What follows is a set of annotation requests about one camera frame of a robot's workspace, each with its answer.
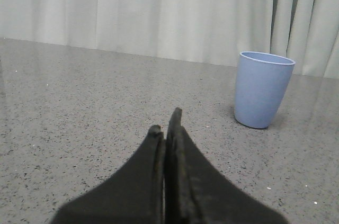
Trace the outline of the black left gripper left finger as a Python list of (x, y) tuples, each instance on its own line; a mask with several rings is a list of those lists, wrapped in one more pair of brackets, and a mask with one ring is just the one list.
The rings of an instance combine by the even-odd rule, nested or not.
[(165, 139), (149, 128), (137, 151), (109, 179), (64, 204), (52, 223), (163, 223)]

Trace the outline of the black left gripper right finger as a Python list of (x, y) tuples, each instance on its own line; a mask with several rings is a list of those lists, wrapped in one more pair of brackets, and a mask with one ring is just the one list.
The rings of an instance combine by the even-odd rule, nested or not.
[(173, 111), (165, 155), (166, 223), (288, 223), (227, 180), (204, 157)]

